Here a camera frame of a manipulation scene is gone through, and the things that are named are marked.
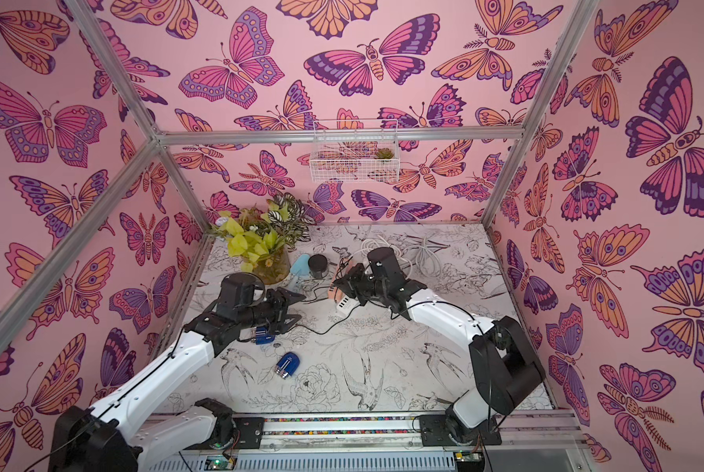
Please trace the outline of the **white power strip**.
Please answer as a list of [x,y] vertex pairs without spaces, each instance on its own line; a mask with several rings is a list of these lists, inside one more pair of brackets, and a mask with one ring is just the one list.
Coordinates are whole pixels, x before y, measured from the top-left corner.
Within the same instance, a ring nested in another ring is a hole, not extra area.
[[359,306],[359,303],[356,299],[349,298],[347,296],[344,296],[337,304],[336,304],[336,311],[339,314],[342,314],[342,316],[346,317],[349,316],[352,311]]

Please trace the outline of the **orange power strip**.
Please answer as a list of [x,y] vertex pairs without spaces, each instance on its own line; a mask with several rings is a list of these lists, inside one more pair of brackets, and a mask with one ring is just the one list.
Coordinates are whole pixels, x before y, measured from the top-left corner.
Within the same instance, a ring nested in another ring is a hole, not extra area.
[[339,302],[344,294],[343,292],[334,285],[334,281],[336,279],[342,278],[348,271],[351,269],[353,266],[354,260],[353,259],[343,259],[341,260],[337,266],[334,269],[334,272],[331,273],[330,275],[332,276],[330,278],[330,288],[328,289],[328,298],[332,299],[334,302]]

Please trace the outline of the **blue clip bottom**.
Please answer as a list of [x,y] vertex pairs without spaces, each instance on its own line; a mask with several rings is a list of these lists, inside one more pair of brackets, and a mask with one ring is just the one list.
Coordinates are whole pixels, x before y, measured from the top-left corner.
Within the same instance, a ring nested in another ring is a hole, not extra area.
[[299,356],[293,352],[285,353],[275,365],[275,373],[286,379],[293,376],[300,366]]

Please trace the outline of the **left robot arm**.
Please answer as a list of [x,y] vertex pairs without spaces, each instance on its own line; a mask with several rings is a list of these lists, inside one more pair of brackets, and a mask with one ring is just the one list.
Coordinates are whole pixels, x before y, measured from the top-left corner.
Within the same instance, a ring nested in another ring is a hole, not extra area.
[[51,471],[140,471],[186,450],[222,450],[238,441],[233,411],[205,398],[184,413],[150,423],[155,409],[196,371],[212,363],[247,328],[284,334],[299,322],[288,312],[305,295],[267,288],[251,273],[224,277],[220,293],[185,324],[175,342],[140,373],[86,409],[72,407],[56,421]]

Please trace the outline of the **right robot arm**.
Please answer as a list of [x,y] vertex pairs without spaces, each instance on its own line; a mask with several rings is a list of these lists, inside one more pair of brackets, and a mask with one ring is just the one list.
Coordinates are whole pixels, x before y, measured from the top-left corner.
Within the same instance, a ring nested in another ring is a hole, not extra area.
[[496,415],[515,411],[547,374],[517,320],[480,317],[408,278],[391,248],[368,254],[334,279],[334,288],[365,305],[375,302],[395,316],[435,330],[469,354],[475,385],[446,409],[444,428],[456,444],[488,440],[499,429]]

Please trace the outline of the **potted green plant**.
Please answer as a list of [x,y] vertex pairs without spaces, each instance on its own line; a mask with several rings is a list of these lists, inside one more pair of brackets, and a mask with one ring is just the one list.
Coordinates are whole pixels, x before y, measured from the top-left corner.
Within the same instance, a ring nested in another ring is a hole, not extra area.
[[280,193],[263,208],[243,208],[237,216],[224,212],[210,233],[226,243],[230,257],[241,261],[241,271],[275,285],[289,276],[289,253],[310,240],[310,225],[303,202]]

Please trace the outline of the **small succulent in basket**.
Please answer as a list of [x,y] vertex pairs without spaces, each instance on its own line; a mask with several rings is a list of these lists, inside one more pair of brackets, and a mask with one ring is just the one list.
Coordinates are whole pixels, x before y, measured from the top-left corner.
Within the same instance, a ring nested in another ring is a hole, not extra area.
[[394,151],[392,149],[378,149],[375,154],[376,159],[379,160],[390,160],[394,158]]

